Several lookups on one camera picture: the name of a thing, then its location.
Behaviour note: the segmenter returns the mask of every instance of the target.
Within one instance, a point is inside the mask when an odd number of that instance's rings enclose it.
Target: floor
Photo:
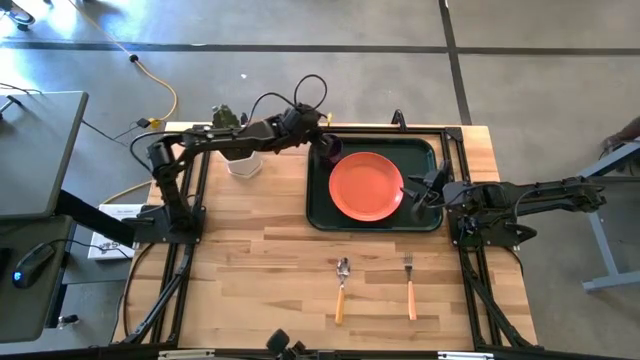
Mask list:
[[[113,135],[168,110],[168,92],[113,50],[67,0],[18,3],[38,22],[21,32],[0,20],[1,82],[84,90],[85,120]],[[209,120],[220,103],[248,111],[259,94],[289,94],[300,77],[318,73],[329,84],[323,108],[334,121],[386,123],[400,108],[411,124],[487,125],[502,179],[533,182],[590,165],[599,142],[640,112],[634,0],[76,3],[115,38],[134,43],[144,64],[174,86],[180,105],[173,120]],[[304,96],[317,94],[310,86]],[[256,114],[281,110],[282,103],[265,101]],[[97,205],[146,178],[127,149],[82,127],[64,187]],[[608,226],[612,247],[621,267],[638,269],[631,215],[640,201],[627,196],[633,189],[623,196],[610,191],[603,218],[616,224]],[[629,221],[616,222],[621,215]],[[520,255],[540,344],[638,358],[640,286],[582,290],[581,281],[605,273],[587,218],[553,213],[523,223],[539,230]],[[114,279],[122,277],[122,269],[113,271]],[[63,312],[77,313],[80,324],[46,330],[34,343],[1,345],[0,352],[106,344],[122,282],[69,289]]]

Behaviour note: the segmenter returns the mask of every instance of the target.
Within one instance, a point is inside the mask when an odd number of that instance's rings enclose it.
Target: dark green tray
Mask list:
[[[409,175],[424,175],[436,169],[436,159],[429,143],[416,138],[340,137],[344,142],[342,156],[362,151],[374,152],[391,160],[404,180],[404,186],[424,192],[424,187],[408,180]],[[329,195],[331,169],[319,158],[315,148],[309,149],[307,170],[307,219],[319,230],[333,231],[433,231],[442,224],[441,210],[427,210],[420,223],[411,219],[411,199],[404,197],[391,216],[375,222],[362,222],[344,215]]]

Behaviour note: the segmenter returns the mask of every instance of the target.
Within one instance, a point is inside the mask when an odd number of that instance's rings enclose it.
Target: white paper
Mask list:
[[[140,213],[141,209],[142,204],[101,204],[98,207],[98,210],[118,220],[122,220],[125,218],[134,218],[136,217],[136,215],[138,215],[138,213]],[[93,236],[91,237],[91,245],[98,246],[103,249],[114,249],[100,250],[94,247],[90,247],[87,258],[93,260],[124,259],[124,255],[122,255],[120,251],[115,250],[116,248],[122,250],[130,258],[133,257],[133,254],[135,252],[130,247],[121,245],[111,239],[107,239],[106,237],[96,232],[94,232]]]

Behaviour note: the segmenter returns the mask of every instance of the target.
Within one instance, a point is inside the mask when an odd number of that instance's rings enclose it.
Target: orange plate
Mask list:
[[[377,221],[400,206],[404,182],[387,158],[371,152],[351,154],[333,168],[329,193],[345,215],[360,221]]]

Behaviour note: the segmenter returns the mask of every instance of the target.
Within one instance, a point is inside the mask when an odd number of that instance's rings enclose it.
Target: metal spoon head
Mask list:
[[[350,272],[351,264],[349,263],[349,259],[340,259],[340,261],[338,261],[338,265],[336,266],[336,274],[338,275],[341,283],[343,283],[347,276],[349,276]]]

